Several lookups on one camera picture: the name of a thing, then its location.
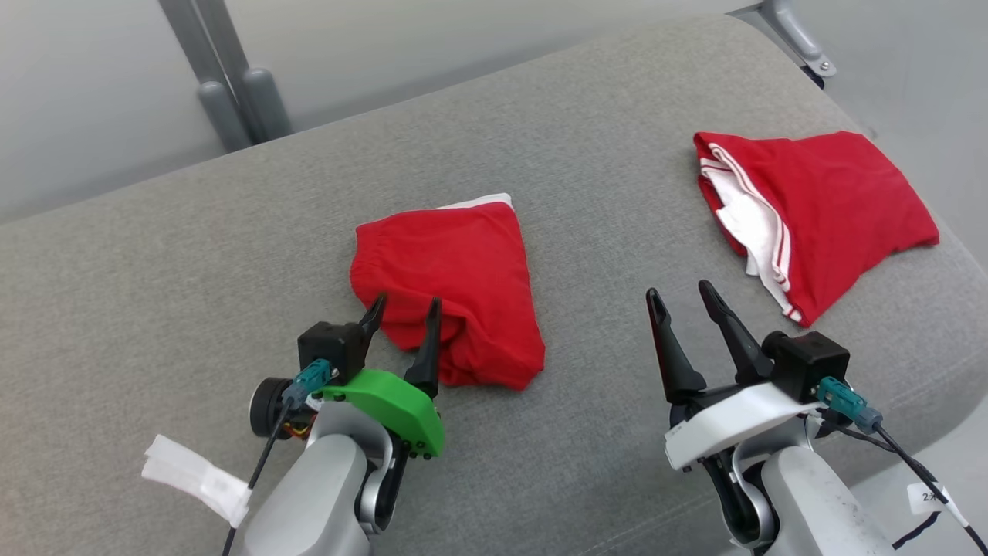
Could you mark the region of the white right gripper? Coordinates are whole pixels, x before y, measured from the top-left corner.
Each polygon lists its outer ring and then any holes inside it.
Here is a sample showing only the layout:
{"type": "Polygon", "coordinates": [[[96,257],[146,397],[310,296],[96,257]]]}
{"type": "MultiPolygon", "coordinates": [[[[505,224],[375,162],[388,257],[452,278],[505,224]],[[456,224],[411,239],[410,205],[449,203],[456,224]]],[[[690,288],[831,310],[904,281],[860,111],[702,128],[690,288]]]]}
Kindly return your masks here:
{"type": "MultiPolygon", "coordinates": [[[[709,319],[719,327],[726,342],[736,369],[735,383],[752,386],[702,409],[665,433],[665,454],[674,470],[738,446],[795,415],[823,407],[818,400],[799,402],[770,383],[755,385],[769,379],[772,360],[712,282],[699,281],[699,294],[709,319]]],[[[682,350],[672,330],[671,314],[655,288],[647,290],[646,305],[665,398],[671,405],[687,405],[695,395],[705,391],[705,378],[695,371],[682,350]]]]}

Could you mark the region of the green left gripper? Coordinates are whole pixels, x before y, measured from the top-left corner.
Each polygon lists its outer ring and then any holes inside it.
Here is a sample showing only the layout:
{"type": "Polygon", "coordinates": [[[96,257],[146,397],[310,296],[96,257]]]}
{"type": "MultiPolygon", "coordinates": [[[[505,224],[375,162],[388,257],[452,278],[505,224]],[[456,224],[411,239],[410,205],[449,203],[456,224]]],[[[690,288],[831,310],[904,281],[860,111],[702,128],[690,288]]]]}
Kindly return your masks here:
{"type": "MultiPolygon", "coordinates": [[[[378,294],[359,320],[366,337],[380,330],[386,303],[386,293],[378,294]]],[[[348,384],[322,388],[320,414],[328,415],[331,409],[341,409],[348,402],[409,442],[417,454],[442,456],[445,430],[433,402],[440,387],[441,324],[442,301],[435,297],[425,319],[422,344],[404,380],[385,370],[364,369],[348,384]]]]}

